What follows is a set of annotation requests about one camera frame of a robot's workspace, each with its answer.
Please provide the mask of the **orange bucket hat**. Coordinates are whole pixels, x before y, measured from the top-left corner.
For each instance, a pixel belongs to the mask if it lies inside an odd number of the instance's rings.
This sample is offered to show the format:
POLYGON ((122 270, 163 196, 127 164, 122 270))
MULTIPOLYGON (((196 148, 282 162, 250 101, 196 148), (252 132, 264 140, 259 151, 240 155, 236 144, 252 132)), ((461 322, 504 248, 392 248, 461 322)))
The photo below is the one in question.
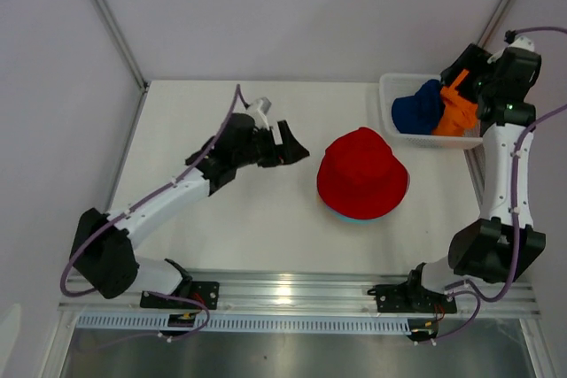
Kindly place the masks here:
POLYGON ((432 131, 435 136, 462 137, 467 130, 477 124, 477 105, 462 97, 457 87, 468 77, 469 71, 463 69, 449 86, 440 90, 445 106, 437 127, 432 131))

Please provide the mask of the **red bucket hat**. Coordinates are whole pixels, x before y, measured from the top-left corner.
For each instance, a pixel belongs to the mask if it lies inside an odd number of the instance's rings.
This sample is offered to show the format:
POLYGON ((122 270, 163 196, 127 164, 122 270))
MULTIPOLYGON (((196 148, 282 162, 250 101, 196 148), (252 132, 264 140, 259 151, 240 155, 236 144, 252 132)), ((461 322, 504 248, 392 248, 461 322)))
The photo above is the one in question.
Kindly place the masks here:
POLYGON ((408 170, 373 129, 360 127, 325 151, 316 188, 334 212, 351 220, 374 220, 395 209, 407 193, 408 170))

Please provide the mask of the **lavender bucket hat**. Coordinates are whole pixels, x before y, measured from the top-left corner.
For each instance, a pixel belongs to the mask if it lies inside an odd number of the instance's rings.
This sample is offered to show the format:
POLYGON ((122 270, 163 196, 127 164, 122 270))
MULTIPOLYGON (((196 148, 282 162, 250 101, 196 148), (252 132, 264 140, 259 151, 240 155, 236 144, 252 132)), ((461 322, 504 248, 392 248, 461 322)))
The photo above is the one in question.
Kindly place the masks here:
POLYGON ((408 192, 408 174, 394 177, 376 187, 368 186, 347 190, 338 186, 317 186, 321 206, 326 211, 335 211, 356 219, 383 218, 393 212, 408 192))

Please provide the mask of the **teal bucket hat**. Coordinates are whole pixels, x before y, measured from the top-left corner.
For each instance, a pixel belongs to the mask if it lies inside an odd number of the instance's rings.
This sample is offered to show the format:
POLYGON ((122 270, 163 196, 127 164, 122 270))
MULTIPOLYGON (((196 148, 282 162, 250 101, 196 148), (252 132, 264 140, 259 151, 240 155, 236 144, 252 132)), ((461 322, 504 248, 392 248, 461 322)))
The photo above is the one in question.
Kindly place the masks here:
POLYGON ((340 213, 332 211, 332 210, 330 212, 333 216, 337 217, 339 220, 342 220, 346 223, 367 224, 367 223, 376 222, 376 221, 379 221, 379 220, 382 219, 382 218, 356 219, 356 218, 351 218, 351 217, 345 216, 343 214, 340 214, 340 213))

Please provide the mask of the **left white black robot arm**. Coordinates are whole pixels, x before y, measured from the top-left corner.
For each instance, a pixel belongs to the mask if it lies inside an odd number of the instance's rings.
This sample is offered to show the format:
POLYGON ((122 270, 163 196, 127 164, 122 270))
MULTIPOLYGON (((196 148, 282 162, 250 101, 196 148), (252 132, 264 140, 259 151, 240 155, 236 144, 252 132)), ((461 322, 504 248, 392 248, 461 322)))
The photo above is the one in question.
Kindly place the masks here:
POLYGON ((245 166, 288 166, 309 152, 284 120, 260 127, 246 113, 233 113, 222 131, 187 158, 186 170, 163 187, 122 212, 91 208, 79 219, 70 253, 70 266, 89 284, 89 293, 106 299, 129 290, 160 294, 170 306, 186 305, 191 277, 171 259, 136 255, 142 242, 189 204, 210 197, 235 180, 245 166))

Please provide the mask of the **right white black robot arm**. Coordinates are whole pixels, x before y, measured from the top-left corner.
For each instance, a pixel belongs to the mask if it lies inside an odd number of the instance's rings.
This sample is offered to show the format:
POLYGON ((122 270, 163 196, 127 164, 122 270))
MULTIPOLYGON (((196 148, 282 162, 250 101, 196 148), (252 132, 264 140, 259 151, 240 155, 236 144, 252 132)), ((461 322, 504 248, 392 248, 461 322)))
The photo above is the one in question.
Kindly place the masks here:
POLYGON ((422 263, 409 275, 405 303, 422 311, 463 286, 501 284, 486 302, 501 300, 518 276, 542 253, 546 237, 535 230, 528 200, 527 163, 536 109, 525 97, 537 81, 541 56, 525 36, 509 37, 491 54, 470 44, 441 75, 442 88, 473 103, 485 153, 484 194, 479 217, 456 233, 446 257, 422 263))

